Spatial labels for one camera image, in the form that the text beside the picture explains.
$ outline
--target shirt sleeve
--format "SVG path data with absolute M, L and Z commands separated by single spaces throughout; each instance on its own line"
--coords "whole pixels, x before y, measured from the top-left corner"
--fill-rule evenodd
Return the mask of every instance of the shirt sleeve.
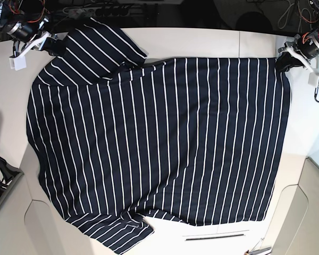
M 121 217 L 83 214 L 66 220 L 89 237 L 98 240 L 116 254 L 123 254 L 151 235 L 154 230 L 140 215 L 129 212 Z
M 43 68 L 35 83 L 79 86 L 110 80 L 124 68 L 140 67 L 146 54 L 121 30 L 94 19 L 69 32 L 66 52 Z

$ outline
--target white table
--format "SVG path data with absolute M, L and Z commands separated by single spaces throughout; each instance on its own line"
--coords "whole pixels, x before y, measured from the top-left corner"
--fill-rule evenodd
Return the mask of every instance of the white table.
M 134 42 L 148 53 L 148 62 L 170 57 L 275 57 L 276 48 L 282 46 L 285 37 L 250 32 L 185 29 L 185 28 L 140 28 L 124 29 Z M 1 245 L 0 254 L 35 254 L 47 244 L 38 244 L 37 236 L 26 228 L 24 217 L 32 200 L 43 201 L 50 210 L 35 206 L 36 218 L 46 235 L 56 232 L 60 239 L 50 249 L 61 247 L 54 254 L 114 254 L 95 240 L 82 235 L 78 229 L 65 223 L 41 189 L 37 174 L 38 160 L 28 146 L 26 137 L 26 108 L 32 82 L 38 72 L 52 59 L 46 52 L 29 52 L 27 69 L 10 70 L 8 57 L 12 55 L 12 42 L 0 42 L 0 156 L 11 165 L 20 167 L 25 176 L 14 193 L 14 199 L 5 204 L 5 213 L 0 214 L 0 240 L 5 237 L 10 245 Z M 304 160 L 317 145 L 319 134 L 319 104 L 313 99 L 314 88 L 307 85 L 308 72 L 302 68 L 291 73 L 292 107 L 289 116 L 282 157 L 276 177 L 271 204 L 262 222 L 242 222 L 220 226 L 192 227 L 185 224 L 146 218 L 155 229 L 155 234 L 136 245 L 127 254 L 243 254 L 267 236 L 263 247 L 272 246 L 286 217 L 293 189 L 299 181 Z M 279 211 L 275 212 L 279 197 Z M 206 235 L 242 231 L 245 237 L 212 241 L 185 242 L 186 235 Z

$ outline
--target navy blue shirt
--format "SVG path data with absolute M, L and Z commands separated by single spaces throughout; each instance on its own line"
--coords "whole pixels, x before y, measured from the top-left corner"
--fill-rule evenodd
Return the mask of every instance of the navy blue shirt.
M 70 224 L 123 254 L 144 216 L 196 226 L 263 220 L 290 107 L 274 58 L 146 54 L 90 20 L 35 79 L 27 135 Z

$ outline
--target striped shirt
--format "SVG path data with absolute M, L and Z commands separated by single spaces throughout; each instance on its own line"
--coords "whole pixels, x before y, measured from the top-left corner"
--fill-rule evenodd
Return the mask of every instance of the striped shirt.
M 70 224 L 123 254 L 144 216 L 203 226 L 263 220 L 289 113 L 275 59 L 146 54 L 95 20 L 35 79 L 27 135 L 39 181 Z

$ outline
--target table surface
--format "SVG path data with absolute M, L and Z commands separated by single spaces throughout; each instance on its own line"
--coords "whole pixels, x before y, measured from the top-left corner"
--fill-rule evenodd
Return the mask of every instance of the table surface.
M 212 29 L 135 28 L 123 31 L 148 53 L 148 63 L 170 57 L 276 57 L 276 49 L 286 40 L 286 37 L 281 36 Z M 75 227 L 66 224 L 48 201 L 37 180 L 38 160 L 28 146 L 26 137 L 26 108 L 30 88 L 38 72 L 52 57 L 46 52 L 31 51 L 26 57 L 27 68 L 13 71 L 10 69 L 8 59 L 11 54 L 12 42 L 0 42 L 0 156 L 24 171 L 31 199 L 44 201 L 50 206 L 66 254 L 82 254 L 83 249 L 80 244 L 88 242 L 88 237 L 82 235 Z M 219 252 L 227 250 L 227 254 L 241 254 L 238 252 L 243 254 L 266 236 L 281 192 L 288 186 L 298 184 L 305 158 L 312 153 L 312 150 L 319 147 L 319 144 L 315 144 L 319 134 L 319 104 L 313 98 L 314 88 L 307 84 L 308 71 L 299 67 L 293 69 L 289 77 L 292 86 L 292 105 L 275 189 L 266 219 L 262 222 L 192 227 L 146 218 L 154 227 L 155 234 L 136 245 L 127 254 L 147 254 L 149 250 L 152 254 L 182 253 L 183 250 L 187 254 L 201 251 L 217 253 L 215 249 Z M 278 219 L 275 218 L 275 227 L 270 227 L 263 247 L 274 244 L 285 216 L 286 213 L 281 213 Z M 20 239 L 27 238 L 27 235 L 23 234 L 24 230 L 17 231 L 20 233 Z M 197 241 L 196 244 L 184 242 L 183 237 L 237 231 L 246 232 L 245 239 L 237 240 L 240 251 L 236 250 L 239 248 L 234 247 L 236 245 L 232 244 L 233 241 L 203 241 L 201 245 L 198 243 L 201 241 Z M 95 240 L 89 240 L 89 243 L 91 253 L 86 250 L 88 255 L 113 254 Z

